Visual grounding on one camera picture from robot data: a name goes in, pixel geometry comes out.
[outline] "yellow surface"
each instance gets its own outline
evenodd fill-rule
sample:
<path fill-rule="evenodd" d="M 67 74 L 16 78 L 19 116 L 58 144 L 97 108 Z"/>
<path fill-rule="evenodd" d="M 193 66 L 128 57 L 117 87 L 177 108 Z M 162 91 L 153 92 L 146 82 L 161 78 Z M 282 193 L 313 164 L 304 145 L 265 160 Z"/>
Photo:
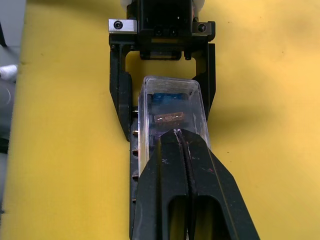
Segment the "yellow surface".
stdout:
<path fill-rule="evenodd" d="M 320 239 L 320 3 L 207 0 L 216 21 L 213 152 L 262 239 Z M 2 240 L 127 240 L 129 143 L 109 93 L 118 0 L 30 0 L 9 149 Z M 127 60 L 192 78 L 194 62 Z"/>

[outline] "yellow foam mat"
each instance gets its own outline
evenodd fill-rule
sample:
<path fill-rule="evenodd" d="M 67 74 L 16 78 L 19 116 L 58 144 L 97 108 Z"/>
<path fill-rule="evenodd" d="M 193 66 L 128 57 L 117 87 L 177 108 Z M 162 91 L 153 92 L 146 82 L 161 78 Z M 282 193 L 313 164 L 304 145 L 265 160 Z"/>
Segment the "yellow foam mat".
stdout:
<path fill-rule="evenodd" d="M 109 93 L 118 0 L 29 0 L 13 112 L 2 240 L 129 239 L 129 143 Z M 320 3 L 207 0 L 216 21 L 212 151 L 262 239 L 320 239 Z M 195 62 L 127 60 L 192 78 Z"/>

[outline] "transparent plastic case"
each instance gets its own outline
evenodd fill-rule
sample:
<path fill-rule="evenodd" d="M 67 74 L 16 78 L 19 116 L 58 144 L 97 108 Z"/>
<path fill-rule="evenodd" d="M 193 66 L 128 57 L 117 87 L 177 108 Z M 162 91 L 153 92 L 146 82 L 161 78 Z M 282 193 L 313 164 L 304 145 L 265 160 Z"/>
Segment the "transparent plastic case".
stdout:
<path fill-rule="evenodd" d="M 200 85 L 190 79 L 146 76 L 138 99 L 139 175 L 157 140 L 172 129 L 199 134 L 210 148 Z"/>

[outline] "clear plastic box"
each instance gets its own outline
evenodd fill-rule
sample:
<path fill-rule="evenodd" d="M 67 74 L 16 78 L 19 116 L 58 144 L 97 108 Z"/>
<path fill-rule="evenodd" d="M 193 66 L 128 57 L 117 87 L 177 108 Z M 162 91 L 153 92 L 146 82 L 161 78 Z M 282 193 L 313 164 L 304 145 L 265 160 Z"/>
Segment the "clear plastic box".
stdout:
<path fill-rule="evenodd" d="M 172 129 L 199 134 L 210 148 L 200 85 L 190 79 L 146 76 L 138 99 L 139 175 L 157 140 Z"/>

